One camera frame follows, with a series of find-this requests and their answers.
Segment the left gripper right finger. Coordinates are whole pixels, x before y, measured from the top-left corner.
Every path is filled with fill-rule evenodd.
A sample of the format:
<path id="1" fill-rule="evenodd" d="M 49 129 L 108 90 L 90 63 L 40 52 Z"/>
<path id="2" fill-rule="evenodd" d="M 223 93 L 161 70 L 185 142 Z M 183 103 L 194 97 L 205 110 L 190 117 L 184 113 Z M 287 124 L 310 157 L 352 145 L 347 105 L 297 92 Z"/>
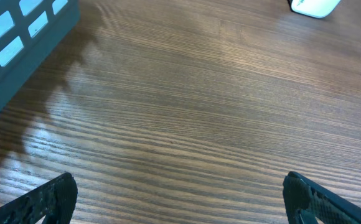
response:
<path id="1" fill-rule="evenodd" d="M 297 172 L 284 178 L 283 199 L 289 224 L 361 224 L 360 207 Z"/>

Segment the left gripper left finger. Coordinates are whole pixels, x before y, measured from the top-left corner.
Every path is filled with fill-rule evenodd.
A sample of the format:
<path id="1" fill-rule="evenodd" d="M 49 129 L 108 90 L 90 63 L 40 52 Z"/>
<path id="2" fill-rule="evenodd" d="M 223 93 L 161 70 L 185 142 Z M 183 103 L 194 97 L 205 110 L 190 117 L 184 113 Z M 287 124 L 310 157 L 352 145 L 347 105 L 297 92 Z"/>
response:
<path id="1" fill-rule="evenodd" d="M 0 223 L 69 224 L 77 195 L 76 181 L 66 172 L 0 207 Z"/>

